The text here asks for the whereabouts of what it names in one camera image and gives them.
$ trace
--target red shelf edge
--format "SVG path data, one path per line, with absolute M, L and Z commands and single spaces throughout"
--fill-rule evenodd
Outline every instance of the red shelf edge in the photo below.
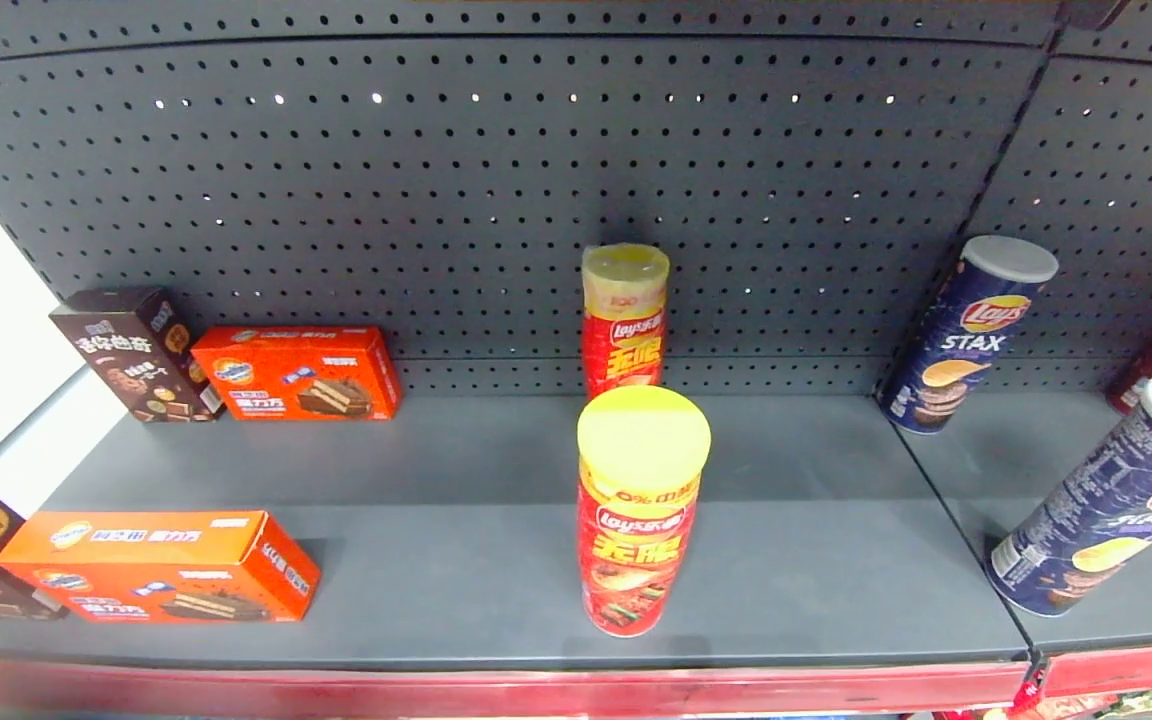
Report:
M 1044 692 L 1068 697 L 1151 688 L 1152 647 L 1129 647 L 1053 655 Z
M 220 717 L 680 717 L 1002 705 L 1024 662 L 838 669 L 353 673 L 0 660 L 0 706 Z

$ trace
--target navy blue chip can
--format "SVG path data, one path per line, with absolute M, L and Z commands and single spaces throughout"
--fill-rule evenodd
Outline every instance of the navy blue chip can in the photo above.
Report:
M 910 432 L 940 432 L 1058 270 L 1056 256 L 1032 242 L 996 234 L 969 240 L 879 393 L 887 418 Z
M 1152 544 L 1152 379 L 1140 403 L 990 553 L 998 592 L 1064 614 Z

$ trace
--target lay's stax can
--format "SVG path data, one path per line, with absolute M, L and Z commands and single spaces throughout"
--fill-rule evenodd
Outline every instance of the lay's stax can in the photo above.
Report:
M 998 592 L 1064 614 L 1152 544 L 1152 379 L 1131 414 L 990 553 Z
M 687 551 L 708 420 L 672 389 L 617 387 L 585 406 L 576 441 L 585 612 L 604 632 L 632 638 L 657 624 Z
M 940 432 L 1056 270 L 1056 256 L 1032 242 L 969 240 L 878 397 L 882 414 L 915 433 Z
M 613 387 L 659 384 L 666 253 L 651 245 L 590 247 L 581 258 L 581 358 L 590 400 Z

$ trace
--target wafer cake box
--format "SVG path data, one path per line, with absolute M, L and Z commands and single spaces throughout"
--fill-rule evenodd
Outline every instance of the wafer cake box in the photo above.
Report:
M 388 420 L 402 400 L 374 327 L 218 327 L 194 356 L 238 420 Z
M 288 623 L 319 569 L 268 511 L 37 511 L 1 568 L 88 620 Z

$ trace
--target gray metal shelf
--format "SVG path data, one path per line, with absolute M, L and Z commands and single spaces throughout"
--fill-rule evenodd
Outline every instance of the gray metal shelf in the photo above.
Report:
M 937 437 L 904 435 L 973 551 L 984 558 L 1060 483 L 1119 415 L 1096 393 L 973 397 Z M 1152 644 L 1152 547 L 1061 617 L 1015 611 L 1047 652 Z
M 698 402 L 717 433 L 698 523 L 643 638 L 605 637 L 581 608 L 579 397 L 411 397 L 388 424 L 122 420 L 46 507 L 265 507 L 323 564 L 314 606 L 301 624 L 0 624 L 0 655 L 385 670 L 1024 655 L 872 401 Z

